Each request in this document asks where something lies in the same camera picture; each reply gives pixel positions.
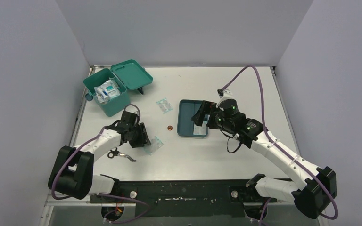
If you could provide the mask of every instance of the teal box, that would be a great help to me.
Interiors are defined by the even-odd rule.
[[[152,76],[135,60],[127,60],[111,66],[110,69],[104,68],[100,70],[84,79],[83,83],[87,87],[89,95],[95,96],[95,87],[102,85],[109,79],[113,79],[119,85],[121,94],[105,104],[99,103],[94,98],[95,102],[109,117],[115,115],[130,103],[129,90],[140,89],[153,81]]]

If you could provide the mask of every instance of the purple cable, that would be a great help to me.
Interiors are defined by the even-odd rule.
[[[246,67],[242,68],[242,70],[240,70],[240,72],[238,72],[237,75],[235,75],[235,77],[229,82],[227,83],[227,85],[225,85],[222,90],[226,89],[229,85],[231,85],[231,83],[248,67],[253,68],[253,70],[256,73],[256,77],[257,77],[257,81],[259,82],[259,89],[260,89],[260,98],[261,98],[261,104],[262,104],[262,123],[263,123],[263,128],[266,128],[266,123],[264,120],[264,95],[263,95],[263,86],[262,86],[262,81],[260,79],[260,75],[259,72],[257,71],[256,67],[254,67],[253,65],[247,65]],[[271,137],[269,136],[269,134],[267,133],[267,130],[264,130],[264,133],[266,135],[266,137],[268,138],[269,142],[274,143],[274,146],[276,146],[282,153],[284,153],[284,155],[286,155],[288,158],[290,158],[291,160],[294,159],[294,157],[292,157],[288,152],[286,152],[281,146],[279,146],[277,143],[274,142],[273,139],[271,139]],[[339,215],[339,211],[338,211],[338,206],[334,200],[334,198],[332,198],[332,195],[329,193],[329,191],[327,190],[327,188],[324,186],[323,183],[321,183],[321,181],[312,173],[310,172],[310,170],[308,168],[306,168],[304,165],[302,165],[300,162],[295,161],[295,163],[301,167],[306,173],[308,173],[311,177],[313,177],[313,179],[320,185],[320,187],[323,189],[323,191],[325,192],[325,194],[328,196],[328,198],[331,200],[332,206],[334,206],[334,210],[335,210],[335,215],[333,217],[327,216],[325,214],[320,214],[322,217],[330,219],[330,220],[335,220],[338,218]]]
[[[253,220],[253,221],[256,221],[256,222],[259,224],[259,226],[260,226],[260,225],[267,226],[267,224],[264,223],[264,222],[262,222],[262,220],[258,220],[258,219],[254,219],[254,218],[250,218],[250,219]]]
[[[264,217],[264,212],[267,208],[268,203],[270,202],[271,198],[268,198],[267,201],[264,203],[263,206],[263,210],[262,210],[262,214],[260,215],[260,220],[259,220],[259,226],[261,226],[262,224],[264,224],[263,222],[263,217]]]
[[[99,194],[101,196],[106,196],[106,197],[110,197],[110,198],[116,198],[116,199],[123,199],[123,200],[129,200],[129,201],[133,201],[133,202],[138,202],[142,205],[145,205],[148,207],[148,209],[144,212],[142,212],[141,214],[139,214],[138,216],[132,218],[132,219],[129,219],[129,220],[125,220],[125,221],[120,221],[120,222],[116,222],[116,221],[112,221],[111,223],[112,224],[124,224],[124,223],[128,223],[128,222],[131,222],[131,221],[134,221],[140,217],[142,217],[144,214],[146,214],[149,210],[150,210],[150,206],[146,203],[146,202],[143,202],[141,200],[136,200],[136,199],[130,199],[130,198],[126,198],[126,197],[121,197],[121,196],[116,196],[116,195],[111,195],[111,194]],[[108,212],[107,214],[105,214],[103,216],[103,218],[106,218],[109,214],[115,212],[116,210],[112,210],[110,212]]]
[[[141,111],[140,111],[140,109],[139,109],[136,105],[133,105],[133,104],[127,104],[127,105],[124,107],[124,110],[125,110],[128,106],[134,106],[134,107],[137,109],[137,111],[138,111],[137,123],[135,124],[135,125],[137,125],[137,124],[140,122]]]
[[[89,144],[90,142],[98,139],[98,137],[100,137],[100,135],[102,134],[103,130],[106,128],[106,126],[104,126],[99,134],[96,135],[96,137],[91,138],[89,140],[87,140],[87,142],[85,142],[84,144],[82,144],[81,146],[79,146],[71,155],[70,157],[66,160],[66,162],[63,164],[63,166],[60,168],[59,172],[56,174],[55,179],[53,180],[52,183],[52,197],[56,200],[62,200],[62,199],[68,199],[70,198],[70,196],[64,196],[64,197],[57,197],[55,194],[55,189],[56,189],[56,184],[58,183],[59,177],[60,175],[63,173],[63,171],[65,170],[65,168],[67,167],[67,165],[70,163],[70,161],[74,158],[74,156],[77,154],[77,152],[79,152],[83,147],[85,147],[87,144]]]

